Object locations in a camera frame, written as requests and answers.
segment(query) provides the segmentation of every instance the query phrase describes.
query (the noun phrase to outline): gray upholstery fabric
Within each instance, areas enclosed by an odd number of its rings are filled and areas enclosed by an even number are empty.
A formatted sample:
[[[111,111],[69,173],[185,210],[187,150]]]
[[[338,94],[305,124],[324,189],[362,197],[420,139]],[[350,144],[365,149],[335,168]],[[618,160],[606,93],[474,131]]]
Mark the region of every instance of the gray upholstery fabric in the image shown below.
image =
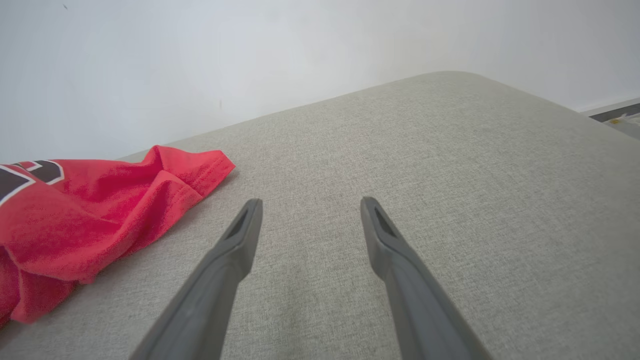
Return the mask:
[[[496,359],[640,354],[640,142],[592,119],[440,72],[171,145],[237,169],[155,244],[1,332],[1,358],[125,359],[251,197],[264,221],[223,357],[398,358],[363,195]]]

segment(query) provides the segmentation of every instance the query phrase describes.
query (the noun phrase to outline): red t-shirt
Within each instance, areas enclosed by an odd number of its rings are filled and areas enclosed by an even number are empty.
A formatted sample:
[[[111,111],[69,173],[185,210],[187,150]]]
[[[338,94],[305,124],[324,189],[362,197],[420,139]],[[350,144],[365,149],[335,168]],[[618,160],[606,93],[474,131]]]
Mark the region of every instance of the red t-shirt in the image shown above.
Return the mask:
[[[164,234],[233,170],[221,151],[0,165],[0,326],[31,323]]]

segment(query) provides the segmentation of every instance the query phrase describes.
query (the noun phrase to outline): floor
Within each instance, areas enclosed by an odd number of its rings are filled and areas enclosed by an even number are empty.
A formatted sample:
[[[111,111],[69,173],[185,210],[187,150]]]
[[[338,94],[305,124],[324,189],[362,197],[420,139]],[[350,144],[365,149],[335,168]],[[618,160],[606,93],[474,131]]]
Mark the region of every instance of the floor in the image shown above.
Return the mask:
[[[607,111],[591,118],[640,140],[640,104]]]

